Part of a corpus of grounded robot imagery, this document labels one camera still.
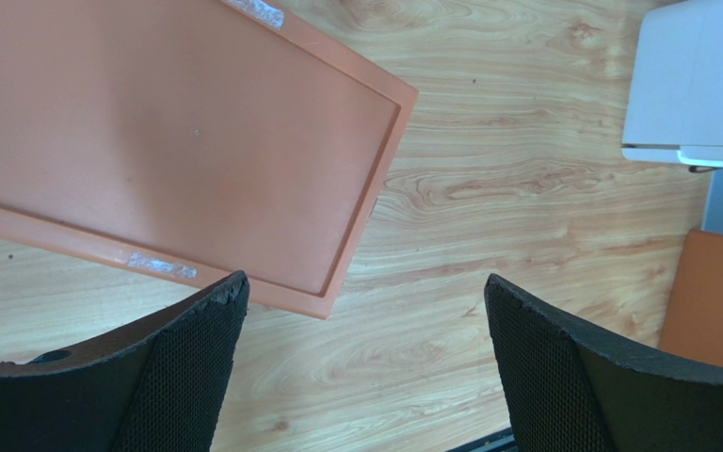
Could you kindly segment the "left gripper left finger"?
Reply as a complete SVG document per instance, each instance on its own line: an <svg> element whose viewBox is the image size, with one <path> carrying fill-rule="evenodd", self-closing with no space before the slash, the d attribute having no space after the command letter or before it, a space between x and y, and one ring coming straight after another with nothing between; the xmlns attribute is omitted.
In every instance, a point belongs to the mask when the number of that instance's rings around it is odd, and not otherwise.
<svg viewBox="0 0 723 452"><path fill-rule="evenodd" d="M0 451L206 451L248 311L245 273L169 307L0 363Z"/></svg>

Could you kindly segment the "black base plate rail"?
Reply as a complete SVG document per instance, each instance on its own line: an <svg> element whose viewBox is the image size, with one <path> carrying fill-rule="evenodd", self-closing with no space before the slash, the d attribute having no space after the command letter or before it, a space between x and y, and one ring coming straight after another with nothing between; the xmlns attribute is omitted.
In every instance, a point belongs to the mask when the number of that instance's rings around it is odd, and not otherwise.
<svg viewBox="0 0 723 452"><path fill-rule="evenodd" d="M517 452L512 428L496 431L485 437L448 449L448 452Z"/></svg>

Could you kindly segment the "orange drawer box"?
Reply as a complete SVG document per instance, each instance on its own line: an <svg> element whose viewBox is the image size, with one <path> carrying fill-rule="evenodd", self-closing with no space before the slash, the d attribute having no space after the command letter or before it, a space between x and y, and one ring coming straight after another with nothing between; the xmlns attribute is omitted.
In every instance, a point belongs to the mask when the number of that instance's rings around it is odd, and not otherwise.
<svg viewBox="0 0 723 452"><path fill-rule="evenodd" d="M269 1L0 1L0 238L326 318L417 96Z"/></svg>

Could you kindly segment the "white three-drawer cabinet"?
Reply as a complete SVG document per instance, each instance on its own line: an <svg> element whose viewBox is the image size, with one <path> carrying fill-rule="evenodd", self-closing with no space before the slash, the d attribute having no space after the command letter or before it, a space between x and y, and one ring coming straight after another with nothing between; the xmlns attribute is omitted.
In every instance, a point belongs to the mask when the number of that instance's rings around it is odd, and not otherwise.
<svg viewBox="0 0 723 452"><path fill-rule="evenodd" d="M723 1L644 16L621 150L632 161L723 169Z"/></svg>

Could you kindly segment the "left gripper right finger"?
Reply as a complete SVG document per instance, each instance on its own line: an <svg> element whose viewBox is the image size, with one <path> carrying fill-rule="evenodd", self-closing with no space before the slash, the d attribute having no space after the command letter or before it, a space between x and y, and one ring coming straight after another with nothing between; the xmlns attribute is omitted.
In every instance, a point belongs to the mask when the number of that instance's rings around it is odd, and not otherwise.
<svg viewBox="0 0 723 452"><path fill-rule="evenodd" d="M521 451L723 451L723 367L645 346L496 274L484 300Z"/></svg>

